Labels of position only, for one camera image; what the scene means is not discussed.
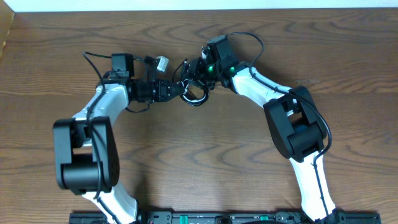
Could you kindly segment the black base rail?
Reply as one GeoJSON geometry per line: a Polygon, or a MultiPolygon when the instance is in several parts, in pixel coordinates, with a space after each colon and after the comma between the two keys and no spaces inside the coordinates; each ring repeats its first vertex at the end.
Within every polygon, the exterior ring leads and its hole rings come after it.
{"type": "MultiPolygon", "coordinates": [[[[166,211],[140,211],[136,223],[144,224],[220,224],[220,223],[313,223],[303,212],[278,211],[267,213],[178,213],[166,211]]],[[[315,223],[381,224],[378,213],[343,212],[334,210],[331,215],[315,223]]]]}

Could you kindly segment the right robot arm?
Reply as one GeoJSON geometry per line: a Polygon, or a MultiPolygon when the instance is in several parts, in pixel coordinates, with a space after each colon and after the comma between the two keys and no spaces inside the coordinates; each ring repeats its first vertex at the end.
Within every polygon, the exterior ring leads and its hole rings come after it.
{"type": "Polygon", "coordinates": [[[336,207],[323,170],[323,156],[332,142],[327,122],[307,88],[283,86],[261,75],[254,62],[238,59],[228,37],[209,40],[201,57],[182,62],[181,99],[200,106],[220,84],[261,106],[274,146],[295,172],[304,214],[314,223],[330,221],[336,207]]]}

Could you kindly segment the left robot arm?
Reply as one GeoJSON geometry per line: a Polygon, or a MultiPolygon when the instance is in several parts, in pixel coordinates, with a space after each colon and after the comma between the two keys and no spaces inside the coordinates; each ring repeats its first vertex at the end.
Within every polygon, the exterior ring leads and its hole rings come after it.
{"type": "Polygon", "coordinates": [[[147,212],[139,209],[119,180],[113,124],[132,101],[167,102],[184,90],[155,77],[167,68],[169,60],[164,56],[121,53],[108,58],[111,70],[97,73],[99,82],[88,104],[72,118],[53,124],[56,180],[61,189],[82,196],[100,210],[71,213],[70,223],[149,223],[147,212]]]}

